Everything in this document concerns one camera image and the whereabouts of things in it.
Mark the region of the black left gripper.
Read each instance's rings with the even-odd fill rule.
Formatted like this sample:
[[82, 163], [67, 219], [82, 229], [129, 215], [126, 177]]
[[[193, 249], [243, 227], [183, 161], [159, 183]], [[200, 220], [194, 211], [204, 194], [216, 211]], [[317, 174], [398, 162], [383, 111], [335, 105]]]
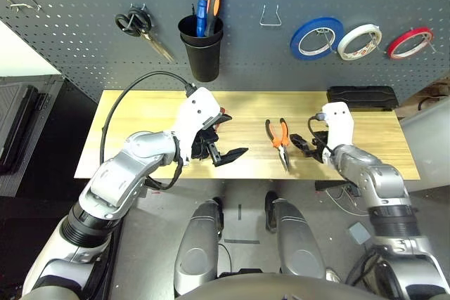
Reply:
[[248, 151], [248, 148], [236, 148], [222, 155], [215, 145], [219, 140], [216, 130], [219, 128], [220, 124], [230, 120], [232, 120], [232, 116], [226, 113], [221, 114], [211, 125], [204, 127], [197, 132], [191, 147], [191, 158], [206, 159], [207, 157], [211, 157], [213, 165], [215, 167], [220, 167], [232, 163], [240, 156], [244, 155]]

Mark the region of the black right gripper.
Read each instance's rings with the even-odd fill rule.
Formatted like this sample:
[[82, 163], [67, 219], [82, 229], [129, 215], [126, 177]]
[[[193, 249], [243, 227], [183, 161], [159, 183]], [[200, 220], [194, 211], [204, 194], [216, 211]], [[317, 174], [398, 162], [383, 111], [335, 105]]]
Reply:
[[299, 134], [290, 134], [291, 143], [300, 148], [300, 151], [305, 157], [314, 158], [316, 161], [320, 163], [324, 163], [323, 161], [323, 151], [326, 149], [328, 145], [328, 131], [315, 131], [312, 138], [312, 145], [315, 145], [315, 149], [309, 149], [308, 142], [301, 137]]

